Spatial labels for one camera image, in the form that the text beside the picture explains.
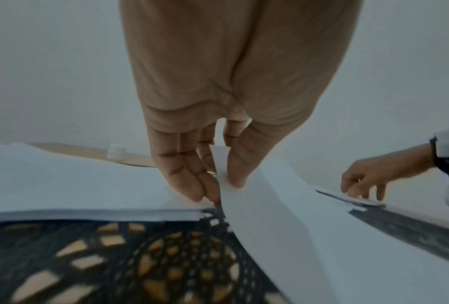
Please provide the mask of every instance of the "sheet of paper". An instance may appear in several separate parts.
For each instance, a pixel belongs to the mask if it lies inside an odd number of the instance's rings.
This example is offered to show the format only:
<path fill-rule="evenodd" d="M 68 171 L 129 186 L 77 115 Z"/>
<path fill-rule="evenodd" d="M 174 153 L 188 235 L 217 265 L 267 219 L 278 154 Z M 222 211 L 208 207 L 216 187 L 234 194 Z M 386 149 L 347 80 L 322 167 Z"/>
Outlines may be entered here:
<path fill-rule="evenodd" d="M 291 302 L 449 304 L 448 261 L 353 217 L 360 207 L 317 193 L 285 162 L 265 161 L 233 189 L 226 154 L 213 149 L 227 220 Z"/>
<path fill-rule="evenodd" d="M 176 194 L 155 168 L 58 155 L 24 144 L 0 145 L 2 220 L 8 213 L 17 216 L 19 212 L 27 212 L 28 219 L 35 211 L 41 212 L 40 217 L 46 217 L 46 211 L 51 218 L 63 219 L 83 218 L 96 211 L 109 220 L 125 220 L 137 211 L 145 215 L 195 210 L 192 217 L 196 218 L 200 209 L 210 206 L 209 201 L 196 204 Z M 154 212 L 148 217 L 162 220 L 159 215 Z"/>

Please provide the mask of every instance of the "finger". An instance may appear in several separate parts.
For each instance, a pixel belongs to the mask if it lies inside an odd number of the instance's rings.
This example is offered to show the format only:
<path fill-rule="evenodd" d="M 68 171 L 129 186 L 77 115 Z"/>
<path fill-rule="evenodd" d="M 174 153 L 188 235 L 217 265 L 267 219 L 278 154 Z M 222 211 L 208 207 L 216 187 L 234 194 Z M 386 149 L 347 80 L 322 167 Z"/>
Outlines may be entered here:
<path fill-rule="evenodd" d="M 153 161 L 170 187 L 192 201 L 201 201 L 204 187 L 178 154 L 178 134 L 163 133 L 151 126 L 147 126 L 147 131 Z"/>
<path fill-rule="evenodd" d="M 239 120 L 226 119 L 223 129 L 223 139 L 224 144 L 227 147 L 231 147 L 235 143 L 238 136 L 246 128 L 247 123 L 248 120 L 239 121 Z"/>
<path fill-rule="evenodd" d="M 216 123 L 210 124 L 201 130 L 197 152 L 206 170 L 216 173 L 216 166 L 210 149 L 210 145 L 215 144 L 215 129 Z"/>
<path fill-rule="evenodd" d="M 386 184 L 376 186 L 376 199 L 382 201 L 385 199 Z"/>
<path fill-rule="evenodd" d="M 355 184 L 353 187 L 351 187 L 347 193 L 351 197 L 359 197 L 362 198 L 369 198 L 370 197 L 370 189 L 375 185 L 376 183 L 371 178 L 364 178 L 359 183 Z"/>
<path fill-rule="evenodd" d="M 228 155 L 228 180 L 234 187 L 244 187 L 249 175 L 271 149 L 291 130 L 283 130 L 252 121 L 236 139 Z"/>
<path fill-rule="evenodd" d="M 204 188 L 204 196 L 218 205 L 220 203 L 220 186 L 218 181 L 209 174 L 197 153 L 200 132 L 191 131 L 179 135 L 178 152 L 185 166 L 198 178 Z"/>
<path fill-rule="evenodd" d="M 351 165 L 341 176 L 341 192 L 347 193 L 348 190 L 364 179 L 365 175 L 361 173 L 355 164 Z"/>

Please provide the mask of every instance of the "hand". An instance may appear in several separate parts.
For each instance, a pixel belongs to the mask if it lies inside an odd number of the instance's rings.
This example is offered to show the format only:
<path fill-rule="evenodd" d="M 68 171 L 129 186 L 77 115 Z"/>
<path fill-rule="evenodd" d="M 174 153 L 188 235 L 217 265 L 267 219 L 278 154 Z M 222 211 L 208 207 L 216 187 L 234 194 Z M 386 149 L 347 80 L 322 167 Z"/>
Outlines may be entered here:
<path fill-rule="evenodd" d="M 360 0 L 121 0 L 150 152 L 171 187 L 220 201 L 209 144 L 226 118 L 235 187 L 311 115 L 346 51 Z"/>
<path fill-rule="evenodd" d="M 413 177 L 434 167 L 430 144 L 374 158 L 361 159 L 343 173 L 341 191 L 351 197 L 369 198 L 376 186 L 377 200 L 385 198 L 386 185 L 399 178 Z"/>

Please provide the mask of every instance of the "white paper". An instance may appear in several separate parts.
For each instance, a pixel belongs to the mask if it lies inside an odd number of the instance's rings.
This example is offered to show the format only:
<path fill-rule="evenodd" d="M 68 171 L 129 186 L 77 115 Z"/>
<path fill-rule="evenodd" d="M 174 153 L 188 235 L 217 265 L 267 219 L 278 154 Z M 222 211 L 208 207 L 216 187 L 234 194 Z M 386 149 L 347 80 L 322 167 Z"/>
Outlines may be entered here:
<path fill-rule="evenodd" d="M 235 235 L 295 303 L 449 304 L 449 262 L 356 219 L 285 162 L 265 161 L 244 190 L 213 148 L 224 213 Z"/>
<path fill-rule="evenodd" d="M 197 218 L 209 201 L 175 194 L 156 168 L 133 167 L 59 155 L 23 145 L 0 145 L 0 220 L 143 220 Z M 158 211 L 174 211 L 174 214 Z"/>

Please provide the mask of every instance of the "white wall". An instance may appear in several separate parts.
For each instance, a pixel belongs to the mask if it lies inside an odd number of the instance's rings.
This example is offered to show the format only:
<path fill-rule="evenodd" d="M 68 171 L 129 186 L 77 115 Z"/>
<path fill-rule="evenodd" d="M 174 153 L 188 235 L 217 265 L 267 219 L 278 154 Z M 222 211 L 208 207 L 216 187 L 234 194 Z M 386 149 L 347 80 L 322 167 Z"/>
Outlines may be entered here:
<path fill-rule="evenodd" d="M 273 156 L 338 190 L 354 160 L 448 128 L 449 0 L 368 0 L 316 112 Z M 13 141 L 148 153 L 116 1 L 0 0 L 0 142 Z M 446 185 L 434 172 L 387 199 L 449 220 Z"/>

